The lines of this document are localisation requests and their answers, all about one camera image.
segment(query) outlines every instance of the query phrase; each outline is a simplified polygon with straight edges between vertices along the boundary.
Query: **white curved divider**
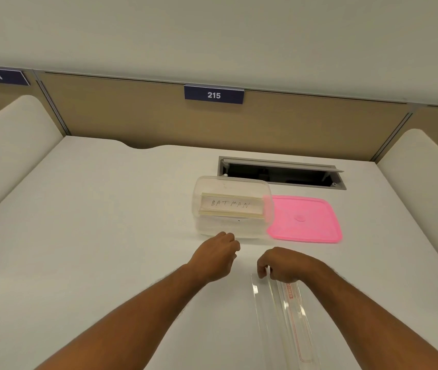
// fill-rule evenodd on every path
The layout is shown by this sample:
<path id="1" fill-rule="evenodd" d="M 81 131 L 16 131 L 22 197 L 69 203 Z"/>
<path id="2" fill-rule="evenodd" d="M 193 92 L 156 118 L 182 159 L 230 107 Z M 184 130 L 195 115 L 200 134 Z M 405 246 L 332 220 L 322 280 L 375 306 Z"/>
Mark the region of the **white curved divider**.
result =
<path id="1" fill-rule="evenodd" d="M 0 202 L 62 138 L 33 96 L 22 96 L 0 111 Z"/>
<path id="2" fill-rule="evenodd" d="M 378 167 L 438 252 L 438 146 L 408 130 Z"/>

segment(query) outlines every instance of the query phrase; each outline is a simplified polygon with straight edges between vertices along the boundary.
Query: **hand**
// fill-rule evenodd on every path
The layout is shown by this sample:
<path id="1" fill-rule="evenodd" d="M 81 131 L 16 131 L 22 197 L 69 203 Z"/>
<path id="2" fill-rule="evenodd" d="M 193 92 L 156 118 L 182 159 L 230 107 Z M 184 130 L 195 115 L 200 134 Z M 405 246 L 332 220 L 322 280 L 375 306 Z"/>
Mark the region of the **hand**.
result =
<path id="1" fill-rule="evenodd" d="M 259 278 L 267 275 L 266 267 L 270 267 L 270 278 L 284 283 L 293 283 L 302 280 L 318 261 L 300 252 L 275 247 L 266 251 L 256 263 Z"/>
<path id="2" fill-rule="evenodd" d="M 206 240 L 191 256 L 188 266 L 203 284 L 225 277 L 231 271 L 240 242 L 234 235 L 220 232 Z"/>

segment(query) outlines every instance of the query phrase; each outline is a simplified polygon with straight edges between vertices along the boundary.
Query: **label on container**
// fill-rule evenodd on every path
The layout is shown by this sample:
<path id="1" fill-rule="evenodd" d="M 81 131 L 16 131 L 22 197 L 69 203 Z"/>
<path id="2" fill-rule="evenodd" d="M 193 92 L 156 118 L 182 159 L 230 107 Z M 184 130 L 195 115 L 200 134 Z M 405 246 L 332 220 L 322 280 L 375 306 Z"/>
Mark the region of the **label on container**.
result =
<path id="1" fill-rule="evenodd" d="M 202 193 L 199 214 L 221 217 L 263 218 L 263 199 Z"/>

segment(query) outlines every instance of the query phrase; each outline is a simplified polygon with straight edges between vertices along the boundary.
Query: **white wall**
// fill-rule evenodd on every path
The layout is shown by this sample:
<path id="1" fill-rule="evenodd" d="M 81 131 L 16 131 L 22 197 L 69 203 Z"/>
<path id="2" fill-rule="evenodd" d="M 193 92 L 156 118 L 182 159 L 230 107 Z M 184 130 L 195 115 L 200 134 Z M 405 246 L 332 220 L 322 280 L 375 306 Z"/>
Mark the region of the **white wall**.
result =
<path id="1" fill-rule="evenodd" d="M 438 0 L 0 0 L 0 65 L 438 104 Z"/>

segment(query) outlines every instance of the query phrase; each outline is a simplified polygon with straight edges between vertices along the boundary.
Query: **left hand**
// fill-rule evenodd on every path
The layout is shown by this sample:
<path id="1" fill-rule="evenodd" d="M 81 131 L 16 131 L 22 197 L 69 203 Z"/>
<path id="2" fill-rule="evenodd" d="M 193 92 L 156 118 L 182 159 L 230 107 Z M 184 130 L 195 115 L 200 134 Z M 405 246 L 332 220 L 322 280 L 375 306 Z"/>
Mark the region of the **left hand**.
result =
<path id="1" fill-rule="evenodd" d="M 207 284 L 229 274 L 239 250 L 240 242 L 233 234 L 220 232 L 204 241 L 187 265 L 203 284 Z"/>

